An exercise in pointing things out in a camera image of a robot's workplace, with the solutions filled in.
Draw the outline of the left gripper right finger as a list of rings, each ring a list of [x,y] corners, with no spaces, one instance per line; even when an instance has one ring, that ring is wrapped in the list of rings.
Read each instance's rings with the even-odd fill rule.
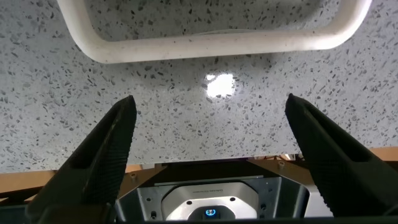
[[[396,216],[397,171],[307,100],[285,115],[325,203],[336,217]]]

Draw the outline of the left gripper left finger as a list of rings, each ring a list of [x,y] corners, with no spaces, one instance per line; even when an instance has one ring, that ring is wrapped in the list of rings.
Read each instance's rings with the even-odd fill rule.
[[[137,110],[129,95],[105,114],[28,204],[31,223],[111,223]]]

